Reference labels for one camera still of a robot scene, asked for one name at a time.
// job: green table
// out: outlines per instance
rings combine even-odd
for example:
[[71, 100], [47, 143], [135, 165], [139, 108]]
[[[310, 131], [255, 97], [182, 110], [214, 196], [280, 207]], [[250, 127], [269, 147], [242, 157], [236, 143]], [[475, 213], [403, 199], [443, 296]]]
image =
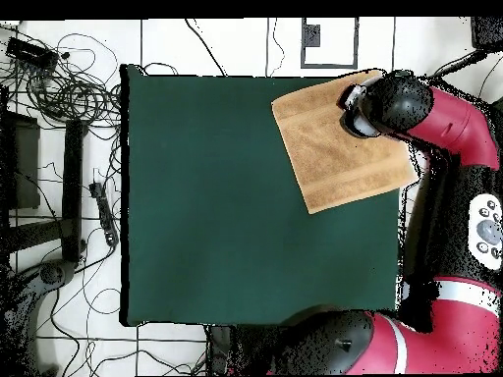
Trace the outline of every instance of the green table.
[[307, 214], [272, 115], [274, 99], [329, 79], [121, 70], [123, 323], [277, 324], [318, 304], [394, 308], [398, 191]]

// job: tan towel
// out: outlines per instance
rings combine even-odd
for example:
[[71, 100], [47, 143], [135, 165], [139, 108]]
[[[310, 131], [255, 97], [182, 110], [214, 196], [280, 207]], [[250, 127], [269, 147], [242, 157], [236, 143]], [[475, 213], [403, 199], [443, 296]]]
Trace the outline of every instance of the tan towel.
[[385, 136], [353, 137], [340, 125], [343, 110], [337, 102], [342, 93], [379, 74], [377, 70], [350, 74], [272, 102], [309, 214], [417, 179], [405, 143]]

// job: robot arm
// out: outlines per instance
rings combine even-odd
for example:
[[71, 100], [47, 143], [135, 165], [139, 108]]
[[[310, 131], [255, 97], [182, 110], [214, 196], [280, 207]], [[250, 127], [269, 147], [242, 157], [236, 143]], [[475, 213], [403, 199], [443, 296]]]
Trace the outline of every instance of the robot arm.
[[503, 135], [494, 129], [490, 109], [458, 92], [396, 72], [356, 86], [343, 120], [356, 136], [393, 135], [451, 156], [442, 192], [435, 196], [433, 224], [423, 224], [424, 265], [408, 280], [411, 291], [433, 284], [434, 294], [422, 294], [432, 299], [432, 331], [417, 332], [380, 313], [314, 315], [287, 333], [276, 353], [275, 374], [496, 369], [503, 283], [498, 140]]

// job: cable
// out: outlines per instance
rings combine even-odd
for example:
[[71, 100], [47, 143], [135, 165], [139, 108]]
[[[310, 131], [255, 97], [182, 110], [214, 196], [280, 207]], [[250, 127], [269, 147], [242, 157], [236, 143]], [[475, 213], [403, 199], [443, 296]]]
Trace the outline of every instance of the cable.
[[54, 302], [54, 305], [52, 306], [52, 310], [51, 310], [51, 315], [50, 315], [50, 320], [52, 322], [52, 325], [54, 325], [54, 328], [56, 328], [56, 330], [58, 330], [61, 334], [67, 336], [69, 339], [71, 339], [72, 341], [75, 341], [75, 343], [77, 344], [77, 350], [75, 351], [75, 354], [74, 356], [72, 357], [72, 359], [68, 362], [67, 366], [65, 367], [65, 370], [63, 371], [63, 375], [62, 377], [65, 377], [65, 374], [67, 374], [67, 371], [68, 369], [70, 368], [70, 365], [72, 364], [72, 362], [75, 360], [75, 358], [77, 357], [77, 354], [79, 354], [79, 351], [81, 350], [81, 343], [79, 343], [78, 340], [75, 339], [75, 337], [71, 336], [70, 334], [68, 334], [67, 332], [63, 331], [57, 324], [56, 324], [56, 321], [54, 321], [54, 310], [56, 309], [56, 306], [58, 304], [58, 301], [59, 301], [59, 288], [56, 290], [56, 301]]
[[224, 72], [224, 70], [222, 69], [222, 67], [220, 66], [220, 64], [216, 61], [215, 57], [213, 56], [213, 54], [211, 53], [211, 50], [209, 49], [208, 45], [206, 44], [206, 42], [204, 41], [204, 39], [202, 39], [202, 37], [200, 36], [199, 33], [197, 33], [197, 31], [191, 26], [191, 24], [189, 23], [189, 21], [187, 19], [184, 19], [185, 20], [185, 23], [186, 25], [189, 27], [189, 29], [191, 31], [193, 31], [196, 36], [199, 38], [199, 40], [202, 42], [202, 44], [204, 45], [204, 47], [206, 48], [206, 50], [208, 51], [209, 53], [209, 56], [211, 57], [211, 59], [213, 60], [213, 62], [215, 63], [215, 65], [218, 67], [218, 69], [220, 70], [220, 73], [222, 74], [222, 76], [224, 77], [227, 77], [227, 74]]
[[161, 66], [161, 67], [168, 67], [168, 68], [170, 68], [170, 69], [171, 69], [171, 71], [173, 71], [173, 75], [175, 75], [175, 76], [177, 76], [177, 75], [178, 75], [178, 71], [177, 71], [177, 69], [176, 69], [175, 67], [173, 67], [173, 66], [171, 66], [171, 65], [169, 65], [169, 64], [162, 64], [162, 63], [160, 63], [160, 62], [152, 62], [152, 63], [150, 63], [150, 64], [148, 64], [148, 65], [145, 65], [145, 66], [143, 67], [143, 70], [146, 72], [146, 69], [147, 69], [148, 67], [152, 66], [152, 65], [158, 65], [158, 66]]
[[473, 55], [473, 54], [475, 54], [475, 53], [476, 53], [476, 50], [475, 50], [475, 51], [472, 51], [472, 52], [470, 52], [470, 53], [468, 53], [468, 54], [466, 54], [466, 55], [464, 55], [464, 56], [462, 56], [461, 58], [456, 58], [455, 60], [453, 60], [453, 61], [451, 61], [451, 62], [448, 62], [447, 64], [442, 65], [442, 66], [441, 66], [438, 70], [436, 70], [436, 71], [433, 73], [432, 77], [435, 77], [435, 76], [436, 76], [436, 75], [437, 75], [437, 74], [438, 74], [441, 70], [443, 70], [444, 68], [448, 67], [449, 65], [452, 65], [452, 64], [455, 64], [455, 63], [457, 63], [457, 62], [460, 62], [460, 61], [462, 61], [463, 59], [468, 58], [469, 56], [471, 56], [471, 55]]
[[[102, 266], [103, 262], [105, 261], [105, 258], [103, 258], [103, 260], [101, 260], [101, 263], [100, 265], [98, 266], [98, 268], [94, 271], [94, 273], [92, 274], [91, 278], [87, 281], [87, 282], [90, 282], [92, 280], [92, 278], [96, 275], [96, 273], [98, 273], [99, 271], [99, 268]], [[81, 291], [85, 288], [85, 285], [84, 285], [84, 277], [83, 277], [83, 288], [81, 289]], [[59, 300], [59, 289], [57, 290], [57, 296], [56, 296], [56, 301], [54, 302], [54, 306], [52, 307], [52, 310], [51, 310], [51, 315], [50, 315], [50, 320], [52, 322], [52, 325], [54, 325], [54, 328], [56, 328], [60, 333], [64, 334], [65, 336], [69, 337], [70, 339], [72, 339], [73, 341], [75, 341], [77, 343], [77, 350], [75, 352], [75, 354], [73, 355], [72, 359], [68, 362], [67, 366], [65, 367], [65, 371], [63, 371], [63, 375], [62, 377], [65, 377], [68, 369], [70, 368], [70, 366], [72, 365], [72, 363], [74, 362], [74, 360], [76, 359], [77, 357], [77, 354], [79, 354], [79, 351], [81, 350], [81, 344], [79, 343], [78, 340], [75, 339], [75, 337], [71, 336], [70, 334], [64, 332], [63, 330], [61, 330], [56, 322], [54, 321], [54, 315], [56, 315], [57, 312], [55, 312], [55, 309], [56, 309], [56, 305], [58, 304], [58, 300]]]
[[278, 18], [276, 18], [276, 20], [274, 21], [274, 29], [272, 30], [272, 39], [274, 40], [274, 43], [276, 43], [276, 45], [278, 45], [278, 47], [281, 49], [281, 52], [283, 53], [283, 57], [281, 58], [281, 62], [279, 64], [279, 67], [275, 68], [274, 71], [271, 73], [271, 75], [270, 75], [271, 77], [274, 75], [274, 73], [277, 70], [281, 69], [281, 67], [283, 66], [283, 60], [285, 59], [285, 50], [281, 47], [281, 45], [276, 40], [276, 25], [277, 25], [277, 23], [278, 23]]
[[483, 83], [482, 83], [482, 86], [480, 87], [480, 91], [478, 92], [478, 98], [480, 98], [480, 96], [482, 95], [482, 91], [483, 91], [483, 87], [485, 86], [485, 82], [487, 81], [487, 79], [489, 78], [489, 76], [492, 74], [492, 72], [496, 69], [496, 67], [498, 66], [498, 64], [501, 62], [501, 60], [503, 59], [503, 56], [501, 56], [497, 61], [496, 63], [494, 64], [494, 66], [492, 67], [492, 69], [489, 71], [489, 74], [487, 74], [487, 76], [485, 77], [485, 79], [483, 80]]
[[159, 364], [162, 364], [162, 365], [164, 365], [166, 367], [169, 367], [171, 371], [175, 371], [179, 375], [194, 376], [194, 374], [192, 372], [184, 373], [184, 372], [181, 372], [181, 371], [178, 370], [178, 368], [180, 368], [182, 366], [188, 366], [187, 364], [179, 364], [177, 366], [174, 366], [174, 365], [168, 364], [165, 361], [160, 360], [159, 358], [155, 357], [151, 352], [149, 352], [147, 350], [138, 350], [138, 351], [134, 351], [134, 352], [131, 352], [129, 354], [126, 354], [126, 355], [119, 356], [119, 357], [109, 357], [109, 358], [105, 358], [105, 359], [101, 360], [98, 363], [98, 365], [94, 368], [94, 370], [92, 370], [92, 372], [90, 374], [90, 377], [93, 377], [94, 375], [96, 375], [96, 372], [98, 371], [98, 368], [101, 366], [101, 364], [103, 364], [103, 363], [105, 363], [107, 361], [123, 360], [125, 358], [132, 357], [132, 356], [134, 356], [134, 355], [136, 355], [136, 354], [138, 354], [140, 352], [148, 355], [151, 359], [153, 359], [154, 361], [158, 362]]
[[[89, 236], [87, 237], [87, 241], [86, 241], [86, 247], [89, 247], [89, 239], [90, 239], [90, 237], [91, 237], [92, 233], [94, 233], [94, 232], [95, 232], [95, 231], [97, 231], [97, 230], [102, 230], [102, 229], [101, 229], [101, 227], [98, 227], [98, 228], [96, 228], [96, 229], [92, 230], [92, 232], [91, 232], [91, 233], [89, 233]], [[91, 264], [89, 264], [89, 265], [86, 265], [86, 267], [85, 267], [85, 268], [81, 268], [81, 269], [76, 270], [76, 271], [75, 271], [75, 273], [74, 273], [74, 278], [75, 278], [75, 275], [79, 274], [79, 273], [80, 273], [80, 272], [82, 272], [84, 269], [88, 269], [89, 267], [92, 267], [93, 265], [95, 265], [95, 264], [97, 264], [97, 263], [99, 263], [99, 262], [101, 262], [101, 261], [106, 260], [108, 257], [110, 257], [110, 256], [113, 254], [113, 252], [114, 252], [114, 251], [115, 251], [115, 249], [114, 249], [114, 248], [111, 248], [110, 250], [108, 250], [108, 253], [107, 253], [105, 256], [103, 256], [101, 259], [96, 260], [95, 262], [92, 262], [92, 263], [91, 263]], [[84, 284], [84, 285], [85, 285], [85, 286], [87, 286], [87, 285], [88, 285], [88, 284], [92, 281], [92, 279], [94, 278], [94, 276], [95, 276], [95, 273], [94, 273], [94, 274], [90, 277], [90, 279], [89, 279], [87, 282], [85, 282], [85, 284]], [[62, 306], [61, 306], [61, 307], [60, 307], [57, 311], [55, 311], [55, 312], [54, 312], [54, 315], [56, 315], [59, 311], [61, 311], [61, 309], [63, 309], [66, 305], [68, 305], [68, 303], [70, 303], [70, 302], [71, 302], [71, 301], [72, 301], [72, 300], [73, 300], [73, 299], [74, 299], [74, 298], [75, 298], [75, 297], [76, 297], [76, 296], [77, 296], [77, 295], [78, 295], [78, 294], [79, 294], [82, 290], [83, 290], [83, 289], [82, 289], [82, 288], [80, 288], [80, 289], [79, 289], [79, 290], [78, 290], [78, 291], [77, 291], [77, 292], [76, 292], [76, 293], [75, 293], [75, 294], [74, 294], [74, 295], [73, 295], [70, 299], [68, 299], [68, 300], [66, 301], [66, 303], [64, 303], [64, 304], [63, 304], [63, 305], [62, 305]], [[49, 322], [49, 321], [50, 321], [50, 318], [47, 318], [44, 322], [42, 322], [42, 323], [41, 323], [41, 324], [40, 324], [40, 325], [36, 328], [35, 333], [36, 333], [36, 332], [37, 332], [40, 328], [42, 328], [42, 327], [43, 327], [43, 326], [44, 326], [47, 322]]]

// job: white floor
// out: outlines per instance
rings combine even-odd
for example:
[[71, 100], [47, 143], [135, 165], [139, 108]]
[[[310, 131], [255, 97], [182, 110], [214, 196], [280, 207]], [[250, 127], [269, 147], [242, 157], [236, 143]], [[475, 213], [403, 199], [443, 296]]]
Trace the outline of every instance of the white floor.
[[[313, 19], [309, 24], [320, 23], [322, 36], [339, 36], [349, 45], [342, 45], [334, 52], [327, 43], [323, 43], [323, 51], [315, 59], [323, 59], [323, 63], [338, 63], [338, 53], [348, 55], [353, 39], [348, 36], [346, 19]], [[190, 20], [194, 28], [203, 37], [213, 52], [215, 59], [229, 76], [265, 75], [266, 63], [266, 33], [267, 18], [243, 20]], [[268, 72], [270, 76], [277, 69], [277, 77], [318, 76], [333, 77], [352, 70], [301, 70], [300, 39], [301, 19], [270, 18], [268, 42]], [[387, 71], [395, 69], [412, 69], [417, 74], [431, 74], [442, 64], [460, 57], [472, 50], [470, 21], [468, 18], [360, 18], [359, 37], [359, 69], [382, 68]], [[157, 62], [170, 64], [179, 74], [219, 75], [218, 68], [196, 35], [189, 30], [183, 19], [148, 20], [148, 21], [57, 21], [57, 22], [23, 22], [20, 31], [39, 38], [51, 46], [56, 46], [65, 35], [80, 33], [90, 35], [111, 49], [117, 56], [119, 64], [141, 64], [143, 66]], [[11, 35], [0, 28], [0, 42], [5, 43]], [[88, 48], [95, 53], [95, 64], [89, 70], [93, 75], [106, 80], [114, 71], [115, 59], [109, 50], [100, 46], [94, 40], [78, 35], [70, 35], [61, 40], [60, 46]], [[0, 56], [5, 46], [0, 43]], [[88, 66], [92, 61], [90, 52], [70, 50], [70, 62]], [[496, 63], [498, 56], [491, 56], [484, 62], [472, 68], [467, 68], [446, 78], [456, 87], [470, 93], [478, 94], [480, 85]], [[172, 74], [171, 70], [162, 66], [151, 66], [151, 74]], [[503, 64], [493, 72], [488, 79], [482, 98], [493, 101], [503, 95], [501, 77]], [[114, 74], [109, 88], [119, 82], [118, 72]], [[20, 105], [18, 111], [27, 114]], [[38, 117], [42, 127], [47, 125]], [[63, 170], [63, 137], [61, 131], [43, 131], [40, 139], [39, 166], [54, 163], [56, 172], [61, 175]], [[99, 179], [99, 174], [106, 172], [110, 142], [88, 135], [84, 144], [84, 184], [92, 183], [93, 175]], [[41, 179], [57, 180], [52, 166], [40, 169]], [[120, 197], [120, 178], [116, 178], [117, 190], [109, 188], [108, 197], [114, 203]], [[57, 215], [61, 214], [61, 184], [40, 182], [52, 208]], [[413, 203], [414, 193], [410, 195]], [[83, 238], [99, 227], [97, 207], [88, 193], [83, 198]], [[49, 216], [50, 212], [43, 199], [37, 210], [20, 210], [18, 224], [40, 221], [37, 216]], [[48, 243], [13, 254], [11, 263], [22, 270], [37, 261], [49, 250], [56, 248], [58, 243]], [[89, 241], [87, 263], [100, 259], [107, 253], [103, 234], [100, 230], [93, 233]], [[99, 376], [135, 376], [163, 375], [169, 368], [156, 362], [145, 352], [135, 354], [137, 350], [148, 351], [153, 357], [171, 365], [187, 363], [194, 365], [204, 351], [205, 336], [200, 326], [185, 326], [174, 324], [146, 324], [139, 328], [124, 328], [118, 321], [119, 294], [106, 291], [96, 298], [93, 307], [106, 314], [99, 314], [89, 306], [81, 291], [83, 283], [92, 277], [85, 286], [85, 294], [92, 301], [97, 294], [105, 289], [120, 291], [120, 247], [98, 269], [94, 266], [78, 275], [61, 291], [58, 302], [58, 312], [55, 315], [57, 324], [76, 338], [82, 339], [81, 349], [69, 368], [67, 374], [75, 372], [75, 376], [89, 376], [85, 362], [86, 338], [93, 339], [92, 368]], [[37, 343], [40, 360], [44, 363], [58, 363], [59, 374], [70, 361], [76, 351], [76, 343], [65, 338], [48, 321], [50, 310], [55, 301], [55, 294], [49, 295], [40, 307], [38, 315]], [[128, 358], [110, 360], [100, 363], [105, 358], [131, 354]]]

